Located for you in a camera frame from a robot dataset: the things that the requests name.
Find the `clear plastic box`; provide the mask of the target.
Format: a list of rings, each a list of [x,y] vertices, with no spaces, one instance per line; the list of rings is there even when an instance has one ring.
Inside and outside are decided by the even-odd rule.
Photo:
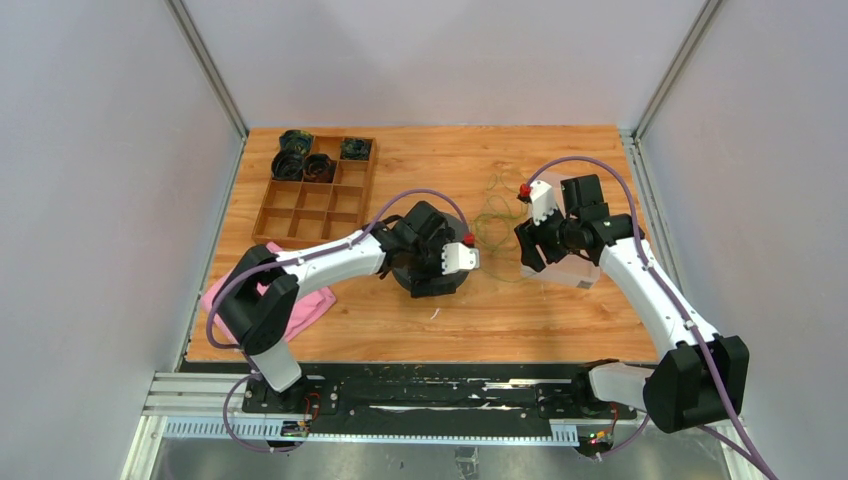
[[[565,214],[565,206],[561,193],[561,182],[571,178],[572,175],[565,175],[552,170],[547,170],[538,177],[538,181],[546,182],[553,188],[554,198],[562,214]],[[541,273],[521,265],[520,274],[524,278],[540,282],[591,289],[599,281],[601,270],[591,261],[569,254],[560,262],[548,265]]]

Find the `black cable spool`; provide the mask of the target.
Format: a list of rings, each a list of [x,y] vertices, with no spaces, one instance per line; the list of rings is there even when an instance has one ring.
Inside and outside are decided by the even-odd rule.
[[[437,235],[445,240],[459,241],[469,232],[461,220],[454,215],[442,212],[445,225],[440,228]],[[395,268],[392,270],[393,278],[412,298],[428,298],[454,294],[466,281],[469,273],[460,271],[446,276],[438,276],[433,279],[424,279],[413,275],[406,268]]]

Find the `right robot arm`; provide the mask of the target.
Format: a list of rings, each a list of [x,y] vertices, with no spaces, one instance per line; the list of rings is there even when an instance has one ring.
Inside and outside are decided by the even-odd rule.
[[[519,188],[528,219],[515,227],[523,266],[535,273],[581,254],[624,294],[660,358],[653,368],[605,359],[588,363],[572,388],[582,415],[611,403],[646,413],[665,433],[736,420],[743,406],[750,353],[724,336],[671,283],[633,214],[611,214],[596,175],[559,187],[535,179]]]

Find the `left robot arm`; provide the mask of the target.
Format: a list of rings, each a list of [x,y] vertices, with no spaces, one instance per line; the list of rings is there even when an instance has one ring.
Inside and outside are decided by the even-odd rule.
[[[222,320],[254,378],[268,387],[271,404],[293,413],[307,390],[285,338],[298,301],[340,282],[395,272],[413,298],[450,295],[480,266],[466,223],[420,201],[404,215],[376,219],[315,247],[250,248],[214,297],[210,315]]]

